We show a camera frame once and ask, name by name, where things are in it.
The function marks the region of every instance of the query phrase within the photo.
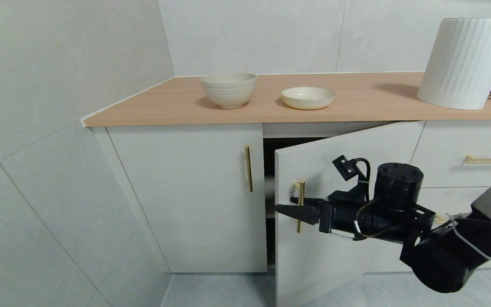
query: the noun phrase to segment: gray floor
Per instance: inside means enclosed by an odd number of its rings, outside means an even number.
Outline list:
[[[163,307],[273,307],[274,276],[174,275]],[[363,275],[303,307],[491,307],[491,269],[458,293],[431,291],[413,274]]]

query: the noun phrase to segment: white cabinet door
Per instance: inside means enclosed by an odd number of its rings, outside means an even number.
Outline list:
[[[261,124],[107,130],[172,272],[267,270]]]
[[[374,182],[378,165],[410,162],[422,128],[423,122],[403,122],[277,150],[276,202],[291,204],[290,197],[297,195],[293,182],[298,180],[306,182],[306,197],[325,198],[334,190],[349,190],[357,180],[344,181],[334,168],[332,161],[340,155],[368,159]],[[318,227],[303,223],[297,233],[296,220],[276,214],[279,307],[300,306],[369,268],[376,240],[351,241],[320,233]]]

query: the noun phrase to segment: open cabinet door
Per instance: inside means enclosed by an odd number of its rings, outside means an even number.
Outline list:
[[[306,197],[325,198],[335,190],[351,189],[357,178],[344,181],[332,163],[340,155],[370,161],[372,198],[378,165],[410,163],[423,125],[400,122],[277,150],[276,203],[292,204],[290,197],[298,195],[294,181],[306,183]],[[275,222],[278,307],[303,305],[363,274],[378,243],[321,233],[319,224],[302,223],[298,233],[297,221],[282,214],[276,214]]]

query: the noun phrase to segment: shallow dish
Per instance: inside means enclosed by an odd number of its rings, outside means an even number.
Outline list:
[[[281,99],[289,107],[300,110],[317,110],[329,106],[335,92],[321,87],[292,87],[281,92]]]

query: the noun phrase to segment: white cable tie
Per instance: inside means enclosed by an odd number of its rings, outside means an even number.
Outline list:
[[[350,239],[350,240],[353,240],[353,237],[348,237],[347,235],[341,235],[339,233],[336,233],[336,232],[331,232],[333,235],[337,235],[339,237],[345,237],[346,239]]]
[[[453,215],[450,215],[448,213],[446,215],[448,216],[448,219],[450,221],[452,221],[452,230],[454,231],[454,233],[456,234],[456,236],[458,236],[460,239],[462,239],[462,241],[464,241],[465,243],[467,243],[467,245],[469,245],[472,249],[474,249],[475,251],[477,251],[477,253],[481,254],[486,259],[491,260],[491,257],[489,255],[486,255],[485,253],[483,253],[478,247],[476,247],[475,245],[473,245],[473,243],[467,241],[467,239],[465,239],[465,237],[462,237],[462,235],[460,235],[460,233],[458,233],[458,231],[456,230],[456,223],[457,222],[454,219],[454,216]]]
[[[359,223],[357,223],[357,220],[353,221],[353,225],[355,226],[355,230],[359,233],[361,233],[361,229],[359,229]]]

